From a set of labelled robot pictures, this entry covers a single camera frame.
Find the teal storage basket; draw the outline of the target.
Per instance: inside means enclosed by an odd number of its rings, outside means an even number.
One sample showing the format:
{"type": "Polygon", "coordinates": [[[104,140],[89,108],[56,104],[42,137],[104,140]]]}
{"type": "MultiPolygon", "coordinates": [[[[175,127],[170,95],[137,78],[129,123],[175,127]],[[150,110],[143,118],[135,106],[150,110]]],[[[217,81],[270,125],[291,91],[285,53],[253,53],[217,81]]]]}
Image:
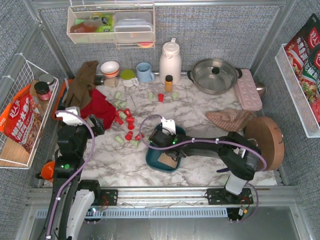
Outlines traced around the teal storage basket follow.
{"type": "MultiPolygon", "coordinates": [[[[162,130],[162,124],[161,123],[158,124],[154,128],[154,130],[162,130]]],[[[186,135],[186,131],[181,126],[176,125],[175,130],[178,135],[186,135]]],[[[167,156],[161,150],[156,150],[156,149],[152,149],[152,148],[147,149],[146,156],[145,156],[146,163],[152,169],[160,171],[160,172],[164,172],[164,173],[173,173],[174,171],[176,171],[180,167],[181,160],[182,160],[181,157],[171,158],[171,157],[167,156]],[[166,165],[166,164],[159,161],[160,158],[163,158],[162,157],[163,154],[165,157],[167,157],[168,160],[171,160],[171,162],[174,163],[173,164],[174,167],[166,165]]]]}

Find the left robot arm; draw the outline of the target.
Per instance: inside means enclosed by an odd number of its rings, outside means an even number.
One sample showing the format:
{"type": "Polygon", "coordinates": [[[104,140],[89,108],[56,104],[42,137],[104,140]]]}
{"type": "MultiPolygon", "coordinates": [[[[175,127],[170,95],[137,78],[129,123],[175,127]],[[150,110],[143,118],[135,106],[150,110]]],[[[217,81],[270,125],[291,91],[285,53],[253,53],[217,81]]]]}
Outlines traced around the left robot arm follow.
{"type": "Polygon", "coordinates": [[[63,191],[69,189],[68,194],[70,196],[73,196],[76,192],[85,163],[83,155],[87,141],[89,139],[94,140],[96,136],[103,135],[105,132],[103,120],[95,115],[89,116],[93,127],[90,127],[84,119],[80,117],[78,119],[80,123],[75,125],[65,124],[57,133],[57,144],[61,156],[55,157],[53,190],[48,214],[39,236],[40,240],[49,240],[52,237],[52,226],[63,191]]]}

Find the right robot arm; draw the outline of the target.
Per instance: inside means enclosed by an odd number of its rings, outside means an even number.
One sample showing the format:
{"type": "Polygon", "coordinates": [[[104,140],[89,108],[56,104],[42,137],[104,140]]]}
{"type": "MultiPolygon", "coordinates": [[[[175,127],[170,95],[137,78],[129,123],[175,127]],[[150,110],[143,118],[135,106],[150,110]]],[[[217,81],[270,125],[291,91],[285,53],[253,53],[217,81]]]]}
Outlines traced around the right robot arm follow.
{"type": "Polygon", "coordinates": [[[224,188],[235,196],[240,195],[246,183],[254,178],[259,162],[266,166],[261,151],[234,131],[218,138],[194,138],[156,129],[148,140],[152,149],[161,150],[174,159],[191,156],[220,158],[230,171],[224,188]]]}

